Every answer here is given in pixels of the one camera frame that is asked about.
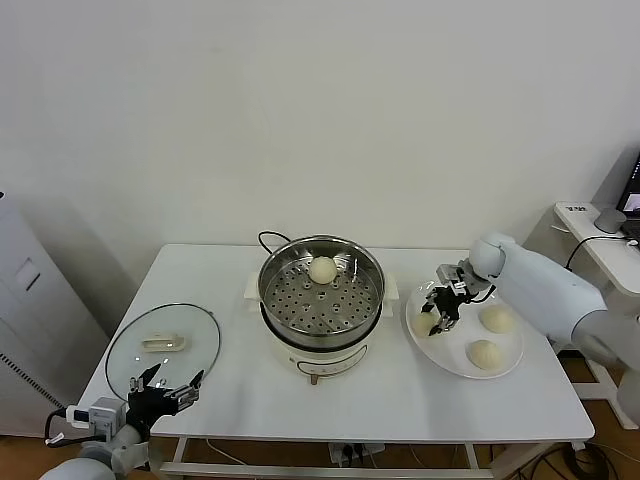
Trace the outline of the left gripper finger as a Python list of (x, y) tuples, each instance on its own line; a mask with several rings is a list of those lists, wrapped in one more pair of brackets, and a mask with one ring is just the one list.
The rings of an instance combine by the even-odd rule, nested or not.
[(182, 385), (167, 393), (167, 397), (177, 406), (191, 406), (199, 399), (199, 390), (204, 377), (200, 370), (188, 384)]
[(143, 392), (160, 368), (161, 364), (157, 363), (145, 369), (138, 377), (131, 377), (129, 381), (129, 392), (131, 394)]

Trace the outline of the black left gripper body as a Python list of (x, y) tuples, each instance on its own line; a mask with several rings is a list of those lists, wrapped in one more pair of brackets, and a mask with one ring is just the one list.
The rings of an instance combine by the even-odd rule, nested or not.
[(152, 427), (161, 417), (176, 414), (176, 400), (169, 392), (166, 388), (148, 387), (129, 393), (126, 423), (136, 430), (142, 441), (150, 438)]

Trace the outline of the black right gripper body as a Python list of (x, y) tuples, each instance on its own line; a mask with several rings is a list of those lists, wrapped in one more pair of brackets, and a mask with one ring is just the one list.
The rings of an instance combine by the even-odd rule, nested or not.
[(459, 307), (464, 303), (464, 296), (458, 295), (451, 287), (436, 287), (433, 302), (443, 321), (458, 321)]

